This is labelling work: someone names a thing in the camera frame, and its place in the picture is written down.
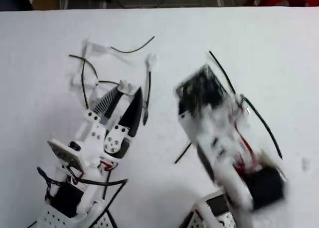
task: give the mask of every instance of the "red wire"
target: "red wire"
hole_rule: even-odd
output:
[[[101,160],[101,163],[104,164],[106,166],[106,168],[104,169],[105,171],[109,172],[110,169],[113,167],[113,164],[107,163],[105,161]]]
[[[239,134],[241,140],[243,141],[243,143],[245,144],[246,148],[248,149],[248,151],[249,151],[249,153],[250,153],[250,155],[251,155],[251,159],[252,159],[252,163],[253,163],[252,166],[253,166],[253,168],[254,168],[254,167],[257,165],[257,161],[256,161],[256,158],[255,158],[254,152],[253,152],[253,150],[251,149],[251,147],[250,147],[250,145],[248,144],[248,142],[245,140],[245,138],[244,138],[244,137],[240,134],[240,132],[238,131],[237,122],[234,123],[234,127],[235,127],[235,129],[236,129],[236,131],[238,132],[238,134]],[[238,167],[240,170],[242,170],[242,169],[245,168],[244,164],[242,164],[242,165],[243,165],[243,166]]]

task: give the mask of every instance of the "white plastic part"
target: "white plastic part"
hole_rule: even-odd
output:
[[[134,96],[137,91],[137,87],[135,87],[131,83],[128,83],[125,80],[121,80],[119,83],[118,90],[128,96]]]
[[[118,152],[128,132],[129,130],[126,127],[115,125],[104,140],[105,151],[111,154]]]
[[[84,174],[83,179],[90,179],[96,182],[103,182],[102,175],[96,168],[89,168]],[[96,194],[101,190],[101,186],[88,185],[87,189],[83,193],[80,203],[77,206],[76,212],[79,215],[86,214],[91,208],[94,200],[96,199]]]
[[[157,68],[158,60],[159,60],[159,56],[155,53],[150,53],[147,56],[146,65],[147,65],[148,72],[151,72],[152,70]]]
[[[101,56],[107,54],[110,49],[111,47],[109,46],[104,46],[98,43],[88,41],[86,42],[85,56]]]

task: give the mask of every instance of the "white perforated base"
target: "white perforated base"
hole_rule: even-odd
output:
[[[193,216],[190,219],[187,228],[207,228],[207,226],[205,222],[201,220],[198,214],[196,212],[193,212]]]
[[[40,218],[37,220],[39,228],[75,228],[76,224],[72,220],[53,208],[45,204]]]
[[[87,224],[84,220],[81,222],[76,219],[68,218],[52,206],[45,204],[40,218],[37,220],[37,228],[85,228],[83,224]],[[113,228],[107,213],[93,226],[93,228]]]
[[[100,220],[93,226],[93,228],[113,228],[107,213],[100,218]]]

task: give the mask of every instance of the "black plastic part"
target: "black plastic part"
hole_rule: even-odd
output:
[[[279,172],[272,167],[241,176],[254,200],[254,210],[284,198],[284,182]]]
[[[207,200],[206,203],[209,205],[211,211],[216,217],[229,212],[227,201],[224,195],[219,195],[217,197],[211,198]]]
[[[51,206],[69,218],[75,217],[76,208],[81,201],[83,192],[66,183],[62,185],[51,200]]]
[[[106,110],[106,112],[104,113],[104,116],[107,118],[111,118],[112,113],[114,112],[116,105],[119,103],[121,97],[123,96],[123,92],[117,91],[114,99],[112,100],[112,102],[110,103],[110,106],[108,107],[108,109]]]
[[[134,95],[134,99],[132,100],[129,107],[125,111],[123,117],[119,121],[119,125],[127,127],[129,129],[128,135],[130,137],[135,137],[138,131],[142,116],[142,107],[143,94],[142,89],[139,88]]]
[[[128,148],[130,147],[130,142],[128,139],[124,138],[123,142],[121,144],[121,148],[117,153],[108,153],[110,156],[115,157],[115,158],[123,158],[124,155],[126,154]]]
[[[176,93],[180,99],[178,113],[190,111],[192,116],[198,116],[201,108],[207,104],[215,108],[227,94],[209,66],[202,67],[191,78],[179,85]]]
[[[79,144],[77,144],[74,141],[70,142],[69,147],[72,148],[74,151],[77,151],[77,152],[79,152],[81,150],[81,147],[79,146]]]

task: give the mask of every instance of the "white surface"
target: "white surface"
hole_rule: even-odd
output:
[[[36,166],[48,171],[55,163],[46,141],[54,136],[69,142],[80,126],[83,97],[70,84],[81,62],[68,54],[80,55],[85,39],[130,50],[153,35],[134,54],[90,60],[100,79],[143,86],[147,54],[159,55],[147,126],[140,126],[111,175],[112,181],[129,179],[110,209],[118,226],[177,227],[196,200],[215,190],[194,148],[173,165],[188,142],[177,121],[175,86],[206,62],[225,82],[209,57],[211,49],[282,149],[291,185],[282,218],[291,224],[285,226],[315,227],[318,15],[319,8],[310,7],[0,13],[1,227],[25,227],[37,219],[46,185]],[[266,131],[254,130],[271,145]],[[302,158],[309,160],[307,172]]]

